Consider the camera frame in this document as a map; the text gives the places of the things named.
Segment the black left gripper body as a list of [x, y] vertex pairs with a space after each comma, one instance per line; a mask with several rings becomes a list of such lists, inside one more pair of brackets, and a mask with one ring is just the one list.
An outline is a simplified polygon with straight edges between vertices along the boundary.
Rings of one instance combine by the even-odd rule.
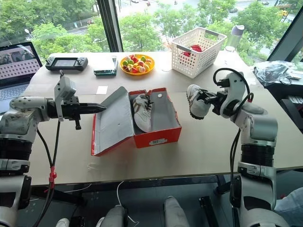
[[62, 107], [63, 118], [69, 121], [75, 121], [75, 129], [80, 130], [80, 103], [77, 96], [64, 100]]

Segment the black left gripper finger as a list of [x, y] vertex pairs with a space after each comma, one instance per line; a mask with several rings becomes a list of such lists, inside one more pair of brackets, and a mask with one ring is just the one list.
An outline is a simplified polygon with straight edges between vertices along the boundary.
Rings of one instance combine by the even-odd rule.
[[105, 106], [97, 103], [80, 103], [82, 109], [106, 109]]
[[102, 107], [81, 107], [79, 110], [80, 114], [96, 114], [106, 110]]

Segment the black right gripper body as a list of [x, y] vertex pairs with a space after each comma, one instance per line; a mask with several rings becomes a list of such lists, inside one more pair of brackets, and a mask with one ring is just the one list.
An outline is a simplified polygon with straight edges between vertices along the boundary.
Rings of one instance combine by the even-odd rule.
[[212, 112], [217, 114], [217, 115], [221, 115], [220, 114], [220, 109], [223, 105], [223, 102], [226, 100], [228, 96], [228, 93], [225, 92], [225, 91], [218, 91], [215, 95], [215, 99], [214, 99], [214, 102], [213, 102], [213, 109], [212, 109]]

